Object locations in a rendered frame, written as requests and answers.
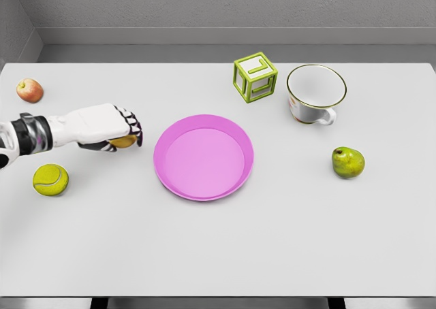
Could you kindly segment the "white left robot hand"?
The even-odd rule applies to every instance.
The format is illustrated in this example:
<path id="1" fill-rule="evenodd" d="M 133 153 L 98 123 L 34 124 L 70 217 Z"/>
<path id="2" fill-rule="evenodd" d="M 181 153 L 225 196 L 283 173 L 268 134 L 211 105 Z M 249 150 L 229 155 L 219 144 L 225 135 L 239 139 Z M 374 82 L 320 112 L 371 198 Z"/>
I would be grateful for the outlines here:
<path id="1" fill-rule="evenodd" d="M 67 126 L 74 134 L 74 141 L 87 150 L 116 152 L 109 140 L 135 135 L 141 147 L 143 132 L 136 115 L 122 107 L 105 103 L 74 110 L 66 115 Z"/>

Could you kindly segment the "yellow lemon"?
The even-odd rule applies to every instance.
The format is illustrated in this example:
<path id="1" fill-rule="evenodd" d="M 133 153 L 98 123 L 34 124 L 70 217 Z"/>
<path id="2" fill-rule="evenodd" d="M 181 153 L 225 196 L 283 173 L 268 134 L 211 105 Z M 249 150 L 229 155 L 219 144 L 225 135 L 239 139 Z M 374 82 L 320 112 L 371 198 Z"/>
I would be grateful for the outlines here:
<path id="1" fill-rule="evenodd" d="M 129 148 L 137 142 L 137 137 L 135 135 L 126 135 L 123 137 L 109 140 L 108 142 L 115 148 Z"/>

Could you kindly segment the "pink round plate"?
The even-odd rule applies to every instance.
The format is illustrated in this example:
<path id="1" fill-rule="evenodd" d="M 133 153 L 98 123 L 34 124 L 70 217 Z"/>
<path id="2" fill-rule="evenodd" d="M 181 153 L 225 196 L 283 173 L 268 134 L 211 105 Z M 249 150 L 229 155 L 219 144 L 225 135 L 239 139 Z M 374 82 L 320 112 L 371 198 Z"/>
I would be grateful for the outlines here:
<path id="1" fill-rule="evenodd" d="M 153 164 L 160 182 L 175 195 L 212 201 L 247 181 L 254 149 L 247 133 L 233 121 L 199 114 L 175 122 L 161 134 Z"/>

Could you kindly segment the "yellow-green tennis ball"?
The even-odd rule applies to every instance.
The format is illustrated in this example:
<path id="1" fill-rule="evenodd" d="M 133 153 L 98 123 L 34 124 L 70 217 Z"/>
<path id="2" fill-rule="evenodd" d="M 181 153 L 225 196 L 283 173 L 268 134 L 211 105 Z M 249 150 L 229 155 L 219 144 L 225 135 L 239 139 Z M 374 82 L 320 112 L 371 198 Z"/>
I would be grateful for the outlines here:
<path id="1" fill-rule="evenodd" d="M 45 164 L 37 168 L 33 175 L 33 188 L 44 196 L 62 194 L 69 184 L 69 174 L 57 164 Z"/>

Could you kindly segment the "red apple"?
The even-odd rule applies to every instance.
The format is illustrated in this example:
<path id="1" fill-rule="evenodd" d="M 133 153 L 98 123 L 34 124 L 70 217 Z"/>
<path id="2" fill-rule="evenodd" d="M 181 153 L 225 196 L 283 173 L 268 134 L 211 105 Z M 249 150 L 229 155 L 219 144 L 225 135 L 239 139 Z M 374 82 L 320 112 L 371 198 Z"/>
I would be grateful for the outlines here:
<path id="1" fill-rule="evenodd" d="M 24 78 L 17 84 L 16 93 L 23 101 L 37 103 L 44 96 L 44 89 L 38 81 Z"/>

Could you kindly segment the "green and white letter block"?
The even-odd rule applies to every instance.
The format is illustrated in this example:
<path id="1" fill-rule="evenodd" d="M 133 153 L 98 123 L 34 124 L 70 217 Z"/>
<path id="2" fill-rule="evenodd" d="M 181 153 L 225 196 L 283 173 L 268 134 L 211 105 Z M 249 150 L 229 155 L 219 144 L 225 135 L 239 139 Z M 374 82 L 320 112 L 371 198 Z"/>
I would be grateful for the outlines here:
<path id="1" fill-rule="evenodd" d="M 246 103 L 272 95 L 278 70 L 263 52 L 234 61 L 233 85 Z"/>

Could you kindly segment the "white cup with gold rim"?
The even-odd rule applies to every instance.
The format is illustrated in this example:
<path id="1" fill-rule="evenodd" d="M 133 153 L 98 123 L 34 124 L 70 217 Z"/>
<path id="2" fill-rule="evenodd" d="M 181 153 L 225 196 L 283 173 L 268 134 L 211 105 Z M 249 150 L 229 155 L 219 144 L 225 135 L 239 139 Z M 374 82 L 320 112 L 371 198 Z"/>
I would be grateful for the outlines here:
<path id="1" fill-rule="evenodd" d="M 316 64 L 301 65 L 287 76 L 290 112 L 303 124 L 331 125 L 338 106 L 347 94 L 343 77 L 335 70 Z"/>

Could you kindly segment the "green pear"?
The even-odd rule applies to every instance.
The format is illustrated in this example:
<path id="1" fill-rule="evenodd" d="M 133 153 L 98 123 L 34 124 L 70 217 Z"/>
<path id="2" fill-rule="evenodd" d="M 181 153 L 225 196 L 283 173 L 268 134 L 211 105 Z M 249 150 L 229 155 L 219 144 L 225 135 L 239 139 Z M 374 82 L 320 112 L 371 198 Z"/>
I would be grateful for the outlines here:
<path id="1" fill-rule="evenodd" d="M 363 172 L 365 159 L 361 152 L 342 146 L 332 152 L 332 167 L 341 178 L 355 178 Z"/>

